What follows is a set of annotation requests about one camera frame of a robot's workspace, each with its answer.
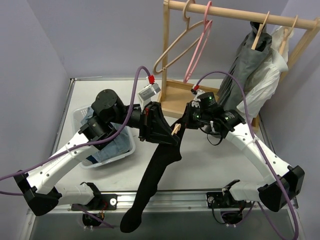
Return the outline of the wooden hanger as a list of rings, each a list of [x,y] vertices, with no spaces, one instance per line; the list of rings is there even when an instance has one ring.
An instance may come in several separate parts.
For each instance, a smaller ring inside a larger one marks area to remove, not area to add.
[[[284,53],[288,38],[289,38],[289,36],[291,35],[293,29],[296,26],[297,20],[298,20],[298,15],[296,15],[294,17],[294,21],[293,21],[293,24],[292,24],[291,27],[285,27],[283,29],[283,39],[282,39],[282,42],[281,42],[281,44],[279,46],[279,49],[278,49],[278,52],[279,52],[280,55],[283,55],[283,53]]]
[[[171,132],[171,135],[173,136],[173,135],[177,134],[180,129],[181,129],[181,124],[180,123],[176,123],[174,125],[174,128],[173,128],[172,132]]]
[[[256,47],[257,47],[259,38],[260,38],[261,33],[262,33],[262,31],[263,31],[266,23],[267,23],[267,20],[268,20],[269,15],[270,15],[270,11],[267,12],[267,14],[266,14],[266,16],[265,16],[265,18],[264,18],[263,23],[260,23],[260,24],[259,24],[258,31],[257,31],[257,33],[256,33],[255,39],[254,39],[254,41],[253,41],[253,44],[252,44],[252,46],[251,46],[251,49],[252,49],[252,50],[255,50]]]

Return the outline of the black garment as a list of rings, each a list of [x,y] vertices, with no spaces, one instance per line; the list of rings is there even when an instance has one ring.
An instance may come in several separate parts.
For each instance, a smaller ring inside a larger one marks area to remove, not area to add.
[[[177,145],[161,143],[155,149],[138,186],[133,205],[124,214],[120,222],[120,231],[123,233],[132,233],[140,226],[143,211],[150,198],[156,194],[158,183],[167,166],[182,159],[180,147],[185,133],[183,119],[179,118],[171,127],[173,128],[176,124],[181,124],[180,130],[177,132],[179,142]]]

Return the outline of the light blue denim jacket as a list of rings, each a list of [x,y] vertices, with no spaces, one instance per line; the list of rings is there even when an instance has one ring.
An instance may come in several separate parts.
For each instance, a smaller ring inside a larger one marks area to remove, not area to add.
[[[102,150],[99,150],[93,155],[88,156],[86,159],[91,164],[98,164],[106,162],[106,164],[114,162],[115,158],[126,154],[131,150],[131,140],[128,132],[128,128],[125,127],[120,134],[114,138],[107,146]]]

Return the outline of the beige plastic hanger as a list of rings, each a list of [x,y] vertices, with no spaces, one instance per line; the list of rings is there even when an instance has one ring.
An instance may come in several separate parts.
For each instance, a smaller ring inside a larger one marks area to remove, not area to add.
[[[173,40],[172,43],[169,43],[169,30],[170,30],[170,1],[165,0],[163,2],[163,51],[159,58],[153,65],[153,73],[155,75],[165,74],[169,67],[171,67],[174,63],[176,63],[183,55],[185,55],[191,48],[196,46],[195,51],[192,55],[192,58],[187,67],[184,81],[188,81],[190,75],[193,73],[195,67],[198,64],[199,58],[202,54],[202,50],[199,50],[199,45],[202,39],[204,38],[204,34],[209,34],[211,31],[212,21],[207,19],[209,7],[212,3],[209,1],[208,5],[203,14],[203,20],[198,21],[194,24],[190,24],[191,18],[187,16],[187,10],[192,4],[195,4],[194,0],[188,0],[185,2],[182,8],[182,20],[185,22],[185,29]],[[169,52],[185,37],[190,31],[197,27],[202,27],[203,30],[198,38],[194,40],[184,51],[182,51],[177,57],[175,57],[170,62],[168,61]]]

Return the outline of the pink plastic hanger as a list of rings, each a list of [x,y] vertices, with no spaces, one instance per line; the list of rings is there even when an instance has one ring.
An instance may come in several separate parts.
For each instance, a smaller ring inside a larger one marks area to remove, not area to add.
[[[190,63],[187,67],[187,70],[185,72],[184,78],[183,78],[183,82],[187,83],[189,81],[189,79],[191,78],[194,70],[197,67],[197,64],[200,60],[200,57],[203,53],[203,50],[207,44],[209,35],[211,33],[211,29],[212,29],[212,24],[213,24],[213,20],[212,19],[208,19],[208,12],[209,12],[209,8],[212,6],[212,1],[209,0],[207,5],[206,5],[206,9],[204,12],[204,17],[203,17],[203,31],[201,33],[201,35],[199,36],[199,40],[197,41],[197,45],[195,47],[194,53],[192,55],[192,58],[190,60]]]

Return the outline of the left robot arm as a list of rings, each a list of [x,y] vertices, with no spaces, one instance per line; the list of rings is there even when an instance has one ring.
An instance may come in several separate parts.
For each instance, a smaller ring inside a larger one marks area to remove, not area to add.
[[[27,205],[36,216],[43,216],[59,205],[81,205],[86,210],[102,206],[102,194],[94,183],[60,186],[58,182],[115,139],[114,124],[138,129],[140,140],[149,143],[177,146],[180,142],[165,120],[159,102],[150,101],[145,109],[126,106],[114,90],[105,89],[98,93],[91,108],[92,117],[52,156],[52,160],[15,176]]]

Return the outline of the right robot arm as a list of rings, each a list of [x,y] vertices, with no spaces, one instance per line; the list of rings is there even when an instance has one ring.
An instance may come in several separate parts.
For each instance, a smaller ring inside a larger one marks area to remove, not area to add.
[[[250,125],[235,110],[225,111],[218,105],[213,92],[192,90],[194,98],[185,109],[186,127],[198,129],[208,126],[209,135],[225,139],[237,147],[263,177],[262,182],[234,180],[222,193],[223,203],[234,206],[239,201],[263,203],[278,212],[301,191],[305,171],[292,167],[278,157],[255,134]]]

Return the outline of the white plastic basket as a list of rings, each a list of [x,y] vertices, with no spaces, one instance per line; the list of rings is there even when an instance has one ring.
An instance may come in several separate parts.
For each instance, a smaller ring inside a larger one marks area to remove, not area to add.
[[[76,133],[93,115],[90,106],[76,109],[72,114],[73,132]],[[97,168],[118,161],[133,154],[136,150],[132,131],[125,127],[106,147],[87,157],[80,163],[83,169]]]

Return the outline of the white shirt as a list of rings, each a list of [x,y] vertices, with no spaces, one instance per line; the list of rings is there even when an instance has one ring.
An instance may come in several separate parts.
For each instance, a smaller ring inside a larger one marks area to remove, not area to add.
[[[281,73],[288,71],[289,41],[294,30],[288,37],[283,54],[279,54],[279,47],[284,36],[283,26],[278,27],[272,34],[270,55],[248,79],[244,87],[245,99],[250,121],[257,117],[259,111],[275,93]]]

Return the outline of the grey garment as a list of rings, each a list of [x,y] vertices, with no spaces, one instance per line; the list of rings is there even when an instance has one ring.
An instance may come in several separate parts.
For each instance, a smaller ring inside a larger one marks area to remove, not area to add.
[[[263,29],[256,48],[252,49],[260,23],[251,21],[250,25],[251,32],[248,33],[238,47],[235,60],[228,72],[238,80],[241,87],[244,87],[251,74],[254,73],[268,57],[272,45],[272,36]],[[236,109],[237,105],[243,99],[240,88],[229,76],[224,77],[217,95],[218,104],[223,106],[225,110]]]

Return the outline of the aluminium mounting rail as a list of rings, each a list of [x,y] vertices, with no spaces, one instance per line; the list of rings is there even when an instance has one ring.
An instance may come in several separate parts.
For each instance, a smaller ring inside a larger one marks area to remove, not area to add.
[[[95,207],[86,207],[87,211],[101,210],[107,203],[108,211],[120,211],[130,208],[136,198],[136,192],[102,192],[101,201]],[[160,190],[152,196],[147,208],[215,208],[237,209],[240,203],[227,200],[220,189],[203,190]]]

